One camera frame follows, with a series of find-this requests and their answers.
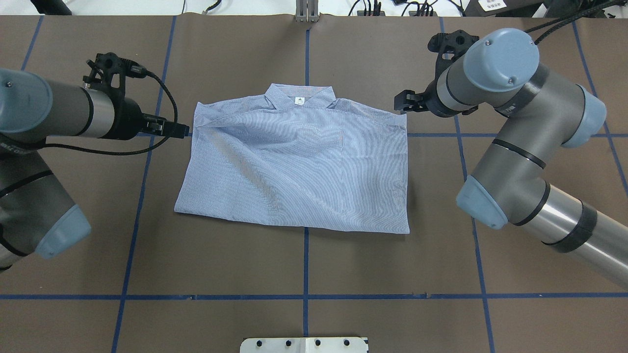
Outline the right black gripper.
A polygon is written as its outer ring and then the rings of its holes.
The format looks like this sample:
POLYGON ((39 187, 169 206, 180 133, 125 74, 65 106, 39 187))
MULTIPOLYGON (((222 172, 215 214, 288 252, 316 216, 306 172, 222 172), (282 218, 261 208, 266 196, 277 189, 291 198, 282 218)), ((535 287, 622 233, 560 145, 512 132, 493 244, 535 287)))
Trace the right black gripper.
POLYGON ((437 81, 432 81, 422 93, 414 90, 402 90, 394 97, 394 110, 401 113, 429 111, 440 118, 451 118, 462 110, 451 109, 444 105, 438 96, 437 81))

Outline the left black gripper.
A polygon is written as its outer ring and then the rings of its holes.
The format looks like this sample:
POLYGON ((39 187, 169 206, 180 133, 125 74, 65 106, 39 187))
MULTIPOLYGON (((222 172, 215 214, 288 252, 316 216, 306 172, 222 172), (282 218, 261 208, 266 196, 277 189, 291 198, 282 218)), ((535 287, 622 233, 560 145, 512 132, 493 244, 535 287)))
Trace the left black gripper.
POLYGON ((184 138, 190 127, 160 116, 143 114, 141 107, 129 98, 121 100, 116 107, 116 139, 134 138, 143 128, 143 133, 170 138, 184 138))

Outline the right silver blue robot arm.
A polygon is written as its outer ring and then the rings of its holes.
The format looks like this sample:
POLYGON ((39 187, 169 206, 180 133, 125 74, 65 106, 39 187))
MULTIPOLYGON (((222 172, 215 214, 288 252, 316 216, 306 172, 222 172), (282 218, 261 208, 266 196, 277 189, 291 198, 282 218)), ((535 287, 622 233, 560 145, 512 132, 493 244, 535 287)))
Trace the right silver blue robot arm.
POLYGON ((627 286, 627 228, 542 178, 559 148, 587 143, 605 104, 540 62, 529 34, 513 27, 484 37, 437 33, 435 77, 422 93, 402 90, 400 112, 469 115, 486 103, 505 124, 457 195, 457 206, 493 229, 521 227, 548 248, 627 286))

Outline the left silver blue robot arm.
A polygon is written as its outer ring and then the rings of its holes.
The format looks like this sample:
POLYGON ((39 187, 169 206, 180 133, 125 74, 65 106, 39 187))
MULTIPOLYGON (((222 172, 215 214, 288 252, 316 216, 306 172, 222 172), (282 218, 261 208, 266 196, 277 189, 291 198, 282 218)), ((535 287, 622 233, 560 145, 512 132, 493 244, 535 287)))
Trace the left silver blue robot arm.
POLYGON ((154 150, 101 151, 49 138, 79 137, 126 141, 139 134, 186 137, 190 128, 179 122, 178 111, 169 121, 142 112, 126 98, 126 78, 152 78, 176 107, 164 82, 138 63, 129 67, 98 68, 83 86, 47 80, 23 70, 1 70, 1 270, 9 270, 30 254, 52 258, 91 233, 91 225, 40 150, 67 149, 98 155, 130 156, 154 150))

